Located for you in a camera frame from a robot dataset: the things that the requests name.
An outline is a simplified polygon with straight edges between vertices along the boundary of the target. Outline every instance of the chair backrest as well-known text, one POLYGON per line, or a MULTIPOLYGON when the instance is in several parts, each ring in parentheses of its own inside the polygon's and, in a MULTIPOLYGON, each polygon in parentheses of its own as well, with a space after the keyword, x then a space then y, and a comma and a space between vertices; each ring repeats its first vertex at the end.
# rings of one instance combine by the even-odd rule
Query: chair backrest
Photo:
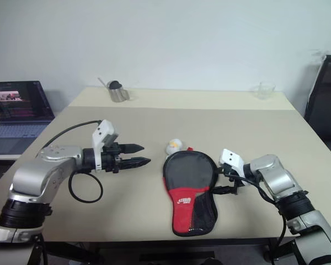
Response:
POLYGON ((304 118, 321 139, 331 140, 331 55, 321 65, 304 118))

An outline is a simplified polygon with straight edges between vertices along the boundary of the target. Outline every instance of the clear glass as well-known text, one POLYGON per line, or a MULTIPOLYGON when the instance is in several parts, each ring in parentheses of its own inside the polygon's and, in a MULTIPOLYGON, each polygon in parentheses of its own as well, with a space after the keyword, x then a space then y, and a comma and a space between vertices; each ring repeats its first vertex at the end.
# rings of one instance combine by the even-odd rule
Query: clear glass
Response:
POLYGON ((267 99, 270 98, 275 90, 276 85, 272 82, 262 81, 258 85, 258 98, 267 99))

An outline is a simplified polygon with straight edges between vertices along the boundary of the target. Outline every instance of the beige tabletop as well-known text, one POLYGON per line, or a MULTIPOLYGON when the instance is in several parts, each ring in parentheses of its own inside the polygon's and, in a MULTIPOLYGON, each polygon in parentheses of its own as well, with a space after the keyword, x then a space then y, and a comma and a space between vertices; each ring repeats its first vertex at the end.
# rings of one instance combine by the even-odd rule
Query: beige tabletop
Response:
MULTIPOLYGON (((123 158, 145 156, 152 161, 146 166, 118 174, 97 173, 104 187, 104 196, 94 204, 75 201, 68 192, 67 181, 64 181, 51 204, 53 214, 45 221, 44 236, 48 241, 279 236, 282 221, 277 209, 263 201, 254 187, 241 188, 239 195, 215 195, 218 220, 209 234, 191 238, 175 236, 171 229, 172 204, 162 181, 162 166, 166 159, 164 149, 173 138, 179 138, 185 146, 208 154, 215 162, 223 148, 238 153, 246 162, 267 153, 276 154, 301 187, 309 191, 313 205, 331 225, 331 152, 283 94, 275 93, 268 100, 258 101, 249 93, 214 92, 217 93, 216 98, 228 98, 226 93, 230 93, 230 102, 237 101, 237 104, 233 104, 224 99, 229 103, 222 105, 201 103, 198 98, 202 96, 204 99, 204 94, 192 97, 193 93, 187 92, 187 99, 197 104, 196 109, 189 103, 165 107, 165 102, 184 92, 169 92, 171 96, 147 98, 147 91, 133 91, 135 97, 143 99, 143 106, 133 107, 128 104, 136 104, 138 99, 111 103, 106 92, 101 88, 87 88, 42 132, 0 180, 0 210, 7 198, 14 171, 23 162, 34 158, 48 139, 76 123, 108 119, 120 133, 118 142, 145 147, 137 154, 122 155, 123 158), (92 97, 97 98, 94 107, 92 97), (245 106, 238 100, 243 97, 247 101, 245 106)), ((94 129, 95 125, 76 129, 61 136, 55 143, 90 147, 94 129)), ((218 185, 228 184, 227 179, 219 178, 218 185)), ((84 199, 93 199, 99 194, 97 184, 84 175, 76 176, 73 188, 84 199)))

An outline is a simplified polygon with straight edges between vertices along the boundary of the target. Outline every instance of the laptop keyboard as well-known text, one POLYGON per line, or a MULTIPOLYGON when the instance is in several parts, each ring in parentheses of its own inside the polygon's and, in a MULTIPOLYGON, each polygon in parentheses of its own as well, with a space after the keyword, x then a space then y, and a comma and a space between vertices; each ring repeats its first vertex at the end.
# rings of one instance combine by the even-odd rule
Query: laptop keyboard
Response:
POLYGON ((46 124, 2 125, 0 138, 37 138, 46 126, 46 124))

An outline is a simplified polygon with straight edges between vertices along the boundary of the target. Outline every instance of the laptop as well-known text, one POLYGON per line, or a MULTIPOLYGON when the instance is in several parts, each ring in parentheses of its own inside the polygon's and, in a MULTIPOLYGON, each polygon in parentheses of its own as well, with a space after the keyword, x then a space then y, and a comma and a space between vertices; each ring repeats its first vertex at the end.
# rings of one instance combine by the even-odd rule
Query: laptop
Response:
POLYGON ((53 119, 39 81, 0 82, 0 155, 21 155, 53 119))

